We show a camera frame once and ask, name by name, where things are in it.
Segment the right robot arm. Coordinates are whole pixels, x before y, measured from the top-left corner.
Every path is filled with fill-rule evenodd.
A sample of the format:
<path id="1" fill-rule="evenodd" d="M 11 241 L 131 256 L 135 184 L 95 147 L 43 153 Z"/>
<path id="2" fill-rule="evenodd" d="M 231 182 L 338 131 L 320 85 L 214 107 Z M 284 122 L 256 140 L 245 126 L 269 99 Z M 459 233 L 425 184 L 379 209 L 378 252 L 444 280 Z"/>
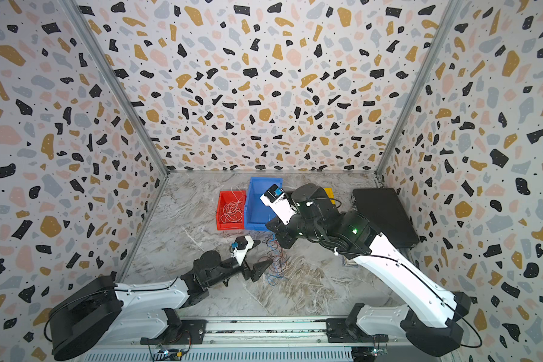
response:
<path id="1" fill-rule="evenodd" d="M 276 217 L 266 227 L 284 249 L 306 239 L 367 269 L 404 301 L 398 307 L 354 305 L 345 330 L 355 342 L 378 344 L 404 337 L 418 350 L 442 357 L 462 347 L 471 299 L 439 286 L 359 211 L 339 211 L 325 190 L 313 183 L 293 192 L 274 184 L 260 197 Z"/>

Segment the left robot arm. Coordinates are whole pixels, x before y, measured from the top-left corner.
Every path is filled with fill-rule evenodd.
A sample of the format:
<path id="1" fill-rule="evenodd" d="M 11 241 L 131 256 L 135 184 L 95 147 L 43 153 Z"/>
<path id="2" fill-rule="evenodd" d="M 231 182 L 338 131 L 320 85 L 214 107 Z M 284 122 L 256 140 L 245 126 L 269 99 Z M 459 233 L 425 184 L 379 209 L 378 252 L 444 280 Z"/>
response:
<path id="1" fill-rule="evenodd" d="M 223 260 L 210 250 L 172 281 L 137 286 L 117 283 L 110 275 L 95 278 L 49 312 L 45 335 L 51 340 L 54 360 L 71 360 L 100 341 L 175 343 L 183 334 L 178 309 L 198 304 L 208 297 L 210 287 L 227 285 L 235 275 L 256 282 L 272 263 L 271 259 L 253 265 L 236 257 Z"/>

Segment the blue plastic bin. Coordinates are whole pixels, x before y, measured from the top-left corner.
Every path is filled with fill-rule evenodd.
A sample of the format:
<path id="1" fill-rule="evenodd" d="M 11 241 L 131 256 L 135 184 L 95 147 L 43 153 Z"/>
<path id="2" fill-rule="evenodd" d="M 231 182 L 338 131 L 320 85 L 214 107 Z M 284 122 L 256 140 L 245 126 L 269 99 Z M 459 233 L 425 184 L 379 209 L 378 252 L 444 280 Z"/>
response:
<path id="1" fill-rule="evenodd" d="M 244 207 L 244 228 L 253 231 L 267 232 L 265 226 L 268 221 L 274 219 L 276 214 L 262 203 L 260 197 L 272 185 L 283 187 L 282 178 L 252 177 L 247 190 L 247 198 Z"/>

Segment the red plastic bin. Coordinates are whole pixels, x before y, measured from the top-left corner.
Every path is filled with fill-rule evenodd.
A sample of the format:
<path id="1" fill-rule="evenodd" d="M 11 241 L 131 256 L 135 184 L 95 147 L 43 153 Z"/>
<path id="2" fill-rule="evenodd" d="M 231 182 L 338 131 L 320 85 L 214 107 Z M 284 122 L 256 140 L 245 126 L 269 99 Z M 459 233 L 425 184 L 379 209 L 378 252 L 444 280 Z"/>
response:
<path id="1" fill-rule="evenodd" d="M 246 199 L 245 190 L 225 190 L 220 192 L 216 212 L 218 231 L 242 230 L 244 228 Z"/>

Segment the yellow plastic bin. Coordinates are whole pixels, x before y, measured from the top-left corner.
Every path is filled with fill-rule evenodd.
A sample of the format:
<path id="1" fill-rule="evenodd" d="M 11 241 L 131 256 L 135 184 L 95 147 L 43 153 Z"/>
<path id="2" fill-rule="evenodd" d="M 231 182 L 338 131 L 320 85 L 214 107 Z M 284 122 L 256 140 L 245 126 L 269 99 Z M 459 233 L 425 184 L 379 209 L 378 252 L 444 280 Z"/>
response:
<path id="1" fill-rule="evenodd" d="M 329 198 L 333 198 L 334 197 L 334 194 L 333 194 L 333 190 L 331 188 L 324 188 L 324 191 L 327 193 L 327 196 Z"/>

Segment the black briefcase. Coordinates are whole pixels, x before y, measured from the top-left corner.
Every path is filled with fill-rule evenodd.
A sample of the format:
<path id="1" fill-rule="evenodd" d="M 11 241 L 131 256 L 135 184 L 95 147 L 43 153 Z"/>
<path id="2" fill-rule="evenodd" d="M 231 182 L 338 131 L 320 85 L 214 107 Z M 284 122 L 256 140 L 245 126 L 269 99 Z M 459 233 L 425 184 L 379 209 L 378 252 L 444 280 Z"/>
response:
<path id="1" fill-rule="evenodd" d="M 375 223 L 396 248 L 412 248 L 419 244 L 407 212 L 393 188 L 354 189 L 355 208 Z"/>

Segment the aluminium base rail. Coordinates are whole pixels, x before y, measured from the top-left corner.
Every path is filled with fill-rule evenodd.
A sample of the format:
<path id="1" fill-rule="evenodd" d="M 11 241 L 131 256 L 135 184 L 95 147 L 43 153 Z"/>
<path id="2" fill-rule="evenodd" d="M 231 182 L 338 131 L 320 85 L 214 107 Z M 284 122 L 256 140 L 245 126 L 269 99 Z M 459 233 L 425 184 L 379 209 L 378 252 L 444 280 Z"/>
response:
<path id="1" fill-rule="evenodd" d="M 404 337 L 355 341 L 344 318 L 184 318 L 184 342 L 101 342 L 79 361 L 433 361 Z"/>

